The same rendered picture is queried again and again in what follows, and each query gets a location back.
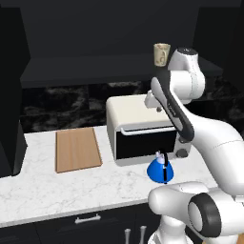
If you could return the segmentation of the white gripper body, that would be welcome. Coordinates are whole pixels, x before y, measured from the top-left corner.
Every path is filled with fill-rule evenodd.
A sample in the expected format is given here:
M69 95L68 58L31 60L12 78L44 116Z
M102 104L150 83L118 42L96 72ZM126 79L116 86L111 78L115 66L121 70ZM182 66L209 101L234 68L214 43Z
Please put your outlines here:
M162 112L163 107L160 105L160 103L156 100L156 98L153 96L152 91L148 91L146 98L144 100L145 106L148 109L156 109L157 112Z

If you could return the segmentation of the white toaster oven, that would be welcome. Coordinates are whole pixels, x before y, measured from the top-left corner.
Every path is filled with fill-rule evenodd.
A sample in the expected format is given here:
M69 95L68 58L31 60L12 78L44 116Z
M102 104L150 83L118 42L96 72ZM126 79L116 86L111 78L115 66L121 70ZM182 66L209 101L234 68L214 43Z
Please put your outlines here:
M156 152L166 152L169 159L177 158L176 152L185 149L188 155L190 143L181 143L177 131L125 136L120 132L173 127L164 111L148 109L145 94L114 96L106 102L107 134L112 155L118 166L150 164Z

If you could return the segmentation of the blue kettle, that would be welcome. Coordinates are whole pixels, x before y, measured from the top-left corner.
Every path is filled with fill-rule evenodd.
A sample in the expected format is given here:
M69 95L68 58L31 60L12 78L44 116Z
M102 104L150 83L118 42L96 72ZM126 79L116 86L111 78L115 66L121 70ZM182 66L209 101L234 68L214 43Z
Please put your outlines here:
M173 179L173 167L165 152L155 154L155 159L147 169L147 175L152 181L163 184L168 184Z

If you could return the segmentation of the black drawer front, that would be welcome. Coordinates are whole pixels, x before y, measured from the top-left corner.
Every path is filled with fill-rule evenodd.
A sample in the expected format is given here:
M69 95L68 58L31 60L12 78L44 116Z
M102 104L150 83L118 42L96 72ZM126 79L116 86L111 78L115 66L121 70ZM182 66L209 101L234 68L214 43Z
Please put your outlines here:
M0 244L41 244L33 223L0 228Z
M76 225L79 218L101 215L98 221ZM134 243L135 211L133 207L83 213L35 223L41 244L125 244L126 229L131 229L130 244Z

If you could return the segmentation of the black open wall cabinet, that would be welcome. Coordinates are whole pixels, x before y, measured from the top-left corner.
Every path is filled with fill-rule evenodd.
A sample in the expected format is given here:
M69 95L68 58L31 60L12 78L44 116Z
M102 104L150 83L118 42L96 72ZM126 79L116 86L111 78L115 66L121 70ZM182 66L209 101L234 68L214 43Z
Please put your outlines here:
M25 88L149 79L153 45L193 46L202 0L22 0Z

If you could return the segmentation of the beige mug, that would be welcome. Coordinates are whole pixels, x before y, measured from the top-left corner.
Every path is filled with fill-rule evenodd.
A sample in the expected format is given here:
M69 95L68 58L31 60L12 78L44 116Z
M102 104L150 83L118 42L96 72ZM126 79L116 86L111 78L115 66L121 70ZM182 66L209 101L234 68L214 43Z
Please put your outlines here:
M153 59L157 67L165 67L171 46L164 43L156 43L153 45Z

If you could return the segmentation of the black cabinet door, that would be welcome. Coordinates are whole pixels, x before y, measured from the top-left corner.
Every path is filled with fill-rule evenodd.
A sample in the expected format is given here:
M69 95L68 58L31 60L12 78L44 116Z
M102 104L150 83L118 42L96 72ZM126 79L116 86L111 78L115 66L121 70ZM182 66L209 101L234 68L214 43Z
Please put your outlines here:
M30 59L20 9L0 5L0 178L20 174L28 147L20 123L20 78Z
M244 87L244 0L202 0L193 47L225 79Z

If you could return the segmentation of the wooden tray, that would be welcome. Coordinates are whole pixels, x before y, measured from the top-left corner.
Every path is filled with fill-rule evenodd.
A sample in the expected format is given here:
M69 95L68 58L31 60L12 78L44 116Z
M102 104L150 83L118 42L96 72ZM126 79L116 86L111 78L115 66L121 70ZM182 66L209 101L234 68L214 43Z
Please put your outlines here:
M57 173L101 165L102 159L93 128L71 129L55 133L55 171Z

